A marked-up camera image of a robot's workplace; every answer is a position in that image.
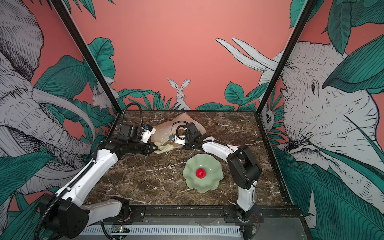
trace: wire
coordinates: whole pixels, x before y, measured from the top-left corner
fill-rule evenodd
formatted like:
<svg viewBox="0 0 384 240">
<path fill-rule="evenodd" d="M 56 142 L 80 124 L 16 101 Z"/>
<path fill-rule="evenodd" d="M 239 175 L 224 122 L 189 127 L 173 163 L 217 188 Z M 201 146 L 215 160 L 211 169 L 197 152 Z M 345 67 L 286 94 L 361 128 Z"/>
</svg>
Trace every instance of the wire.
<svg viewBox="0 0 384 240">
<path fill-rule="evenodd" d="M 97 152 L 99 150 L 99 147 L 100 145 L 97 145 L 95 151 L 93 152 L 93 160 L 96 160 L 97 158 Z M 41 228 L 43 227 L 43 222 L 44 220 L 46 219 L 46 217 L 48 216 L 48 214 L 51 212 L 52 208 L 56 205 L 57 201 L 61 199 L 61 197 L 66 194 L 68 192 L 68 189 L 72 188 L 90 169 L 91 167 L 94 165 L 94 162 L 90 162 L 90 164 L 87 166 L 86 169 L 84 169 L 83 172 L 81 172 L 81 174 L 76 177 L 69 185 L 68 187 L 66 187 L 51 203 L 50 205 L 48 205 L 48 207 L 46 208 L 46 210 L 44 211 L 44 213 L 41 215 L 40 217 L 40 220 L 35 228 L 35 234 L 33 236 L 33 240 L 39 240 L 40 239 L 40 231 L 41 231 Z"/>
<path fill-rule="evenodd" d="M 173 136 L 173 131 L 172 131 L 172 128 L 173 128 L 173 125 L 175 125 L 175 124 L 178 124 L 178 123 L 185 123 L 185 124 L 188 124 L 188 122 L 186 122 L 186 121 L 177 121 L 177 122 L 174 122 L 173 124 L 172 124 L 172 127 L 170 128 L 170 133 L 171 133 L 171 135 Z"/>
<path fill-rule="evenodd" d="M 140 122 L 141 122 L 141 127 L 144 127 L 144 123 L 143 123 L 143 112 L 142 112 L 142 109 L 141 109 L 141 106 L 138 105 L 137 103 L 130 103 L 128 104 L 127 106 L 125 106 L 124 110 L 122 111 L 122 118 L 121 118 L 121 125 L 122 123 L 124 122 L 124 116 L 125 116 L 125 111 L 127 111 L 127 109 L 132 106 L 132 105 L 136 105 L 137 107 L 139 107 L 139 111 L 140 111 Z"/>
<path fill-rule="evenodd" d="M 123 237 L 122 236 L 119 236 L 119 238 L 116 238 L 116 237 L 113 237 L 112 235 L 110 236 L 108 233 L 107 233 L 107 231 L 105 230 L 105 226 L 104 226 L 104 222 L 103 222 L 103 220 L 101 220 L 100 221 L 100 223 L 101 223 L 101 229 L 103 230 L 103 233 L 104 233 L 104 235 L 109 239 L 109 240 L 115 240 L 115 239 L 123 239 L 123 238 L 125 238 L 127 235 L 124 235 Z"/>
</svg>

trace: robotic arm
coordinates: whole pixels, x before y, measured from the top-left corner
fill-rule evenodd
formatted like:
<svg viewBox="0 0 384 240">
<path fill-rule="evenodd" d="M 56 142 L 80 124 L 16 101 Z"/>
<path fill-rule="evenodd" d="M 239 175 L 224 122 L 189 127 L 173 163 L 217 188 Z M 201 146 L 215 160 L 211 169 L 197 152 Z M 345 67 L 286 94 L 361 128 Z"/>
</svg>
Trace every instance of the robotic arm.
<svg viewBox="0 0 384 240">
<path fill-rule="evenodd" d="M 184 127 L 185 136 L 178 135 L 178 129 Z M 43 212 L 41 226 L 68 238 L 74 238 L 89 225 L 108 217 L 118 216 L 124 222 L 129 218 L 130 209 L 127 200 L 110 199 L 105 202 L 82 205 L 86 196 L 96 185 L 106 171 L 119 158 L 126 154 L 143 154 L 149 156 L 158 148 L 149 141 L 155 129 L 143 126 L 137 138 L 137 127 L 122 124 L 120 134 L 116 139 L 107 139 L 95 150 L 94 158 L 55 195 L 44 195 L 39 202 L 40 212 Z M 222 143 L 207 134 L 202 135 L 194 123 L 187 123 L 177 128 L 176 135 L 171 136 L 172 142 L 183 145 L 183 149 L 199 149 L 211 153 L 229 165 L 233 180 L 238 185 L 237 200 L 238 217 L 240 220 L 249 219 L 247 212 L 254 206 L 255 186 L 262 169 L 247 146 L 232 146 Z"/>
</svg>

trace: green plate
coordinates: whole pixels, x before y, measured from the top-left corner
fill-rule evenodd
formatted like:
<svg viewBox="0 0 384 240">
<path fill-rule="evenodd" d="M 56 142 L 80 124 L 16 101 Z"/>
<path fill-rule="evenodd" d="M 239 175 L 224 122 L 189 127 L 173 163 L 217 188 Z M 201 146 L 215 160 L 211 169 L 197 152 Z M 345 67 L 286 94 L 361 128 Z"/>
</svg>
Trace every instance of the green plate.
<svg viewBox="0 0 384 240">
<path fill-rule="evenodd" d="M 200 168 L 206 172 L 203 178 L 196 176 L 196 171 Z M 208 154 L 196 154 L 185 163 L 183 177 L 187 180 L 189 188 L 204 193 L 208 190 L 215 190 L 224 175 L 218 160 Z"/>
</svg>

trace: red ball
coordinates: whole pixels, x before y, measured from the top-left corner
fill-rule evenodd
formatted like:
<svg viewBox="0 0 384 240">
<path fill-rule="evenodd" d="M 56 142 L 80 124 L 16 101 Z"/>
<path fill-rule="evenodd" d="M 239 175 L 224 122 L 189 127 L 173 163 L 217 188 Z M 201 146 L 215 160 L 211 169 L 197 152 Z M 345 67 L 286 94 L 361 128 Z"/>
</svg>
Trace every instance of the red ball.
<svg viewBox="0 0 384 240">
<path fill-rule="evenodd" d="M 198 178 L 204 178 L 206 174 L 207 174 L 206 171 L 202 168 L 199 168 L 196 170 L 196 176 Z"/>
</svg>

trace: marble tabletop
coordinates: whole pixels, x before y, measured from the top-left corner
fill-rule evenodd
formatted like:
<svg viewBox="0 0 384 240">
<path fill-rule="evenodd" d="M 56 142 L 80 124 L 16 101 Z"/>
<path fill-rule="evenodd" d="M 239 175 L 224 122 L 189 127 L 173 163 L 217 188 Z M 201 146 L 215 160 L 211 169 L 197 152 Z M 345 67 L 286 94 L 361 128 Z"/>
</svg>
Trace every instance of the marble tabletop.
<svg viewBox="0 0 384 240">
<path fill-rule="evenodd" d="M 172 120 L 177 112 L 143 112 L 145 124 L 152 126 Z M 283 205 L 275 174 L 256 123 L 254 113 L 188 112 L 202 124 L 207 134 L 230 145 L 245 144 L 262 167 L 257 182 L 255 202 L 258 205 Z M 138 111 L 127 111 L 125 122 L 140 124 Z M 168 153 L 150 156 L 125 156 L 112 166 L 89 193 L 85 204 L 106 201 L 113 196 L 129 199 L 131 204 L 151 205 L 231 205 L 236 203 L 238 186 L 234 183 L 228 165 L 222 165 L 224 178 L 216 190 L 199 193 L 187 187 L 183 178 L 185 162 L 200 151 L 174 149 Z"/>
</svg>

